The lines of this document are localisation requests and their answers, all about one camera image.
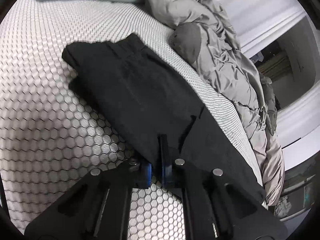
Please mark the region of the black pants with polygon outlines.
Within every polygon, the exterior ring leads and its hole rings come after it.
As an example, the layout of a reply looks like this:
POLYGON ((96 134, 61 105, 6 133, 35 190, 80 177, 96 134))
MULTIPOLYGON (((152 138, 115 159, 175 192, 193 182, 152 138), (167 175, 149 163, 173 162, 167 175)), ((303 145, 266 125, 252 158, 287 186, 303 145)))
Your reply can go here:
POLYGON ((171 157, 222 169, 262 203, 264 188, 187 81, 131 34, 113 42, 74 42, 62 59, 77 73, 70 86, 162 177, 159 137, 171 157))

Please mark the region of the grey crumpled duvet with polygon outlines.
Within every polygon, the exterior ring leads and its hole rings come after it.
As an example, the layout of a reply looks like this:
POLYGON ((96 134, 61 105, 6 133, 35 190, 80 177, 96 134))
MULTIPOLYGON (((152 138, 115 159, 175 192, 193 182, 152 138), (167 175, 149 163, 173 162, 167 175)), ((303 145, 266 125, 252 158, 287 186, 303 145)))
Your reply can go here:
POLYGON ((260 168, 265 203, 274 206, 283 190, 285 163, 271 80, 241 52, 217 0, 147 1, 155 19, 173 29, 170 43, 176 53, 233 103, 260 168))

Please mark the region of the white wardrobe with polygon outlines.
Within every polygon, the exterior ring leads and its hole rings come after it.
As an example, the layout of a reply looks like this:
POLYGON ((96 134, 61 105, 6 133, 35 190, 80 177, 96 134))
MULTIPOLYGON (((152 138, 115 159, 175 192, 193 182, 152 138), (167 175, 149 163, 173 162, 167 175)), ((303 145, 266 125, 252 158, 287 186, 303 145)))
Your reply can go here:
POLYGON ((277 133, 285 168, 319 153, 319 31, 297 0, 218 0, 247 57, 277 42, 291 72, 273 82, 280 103, 277 133))

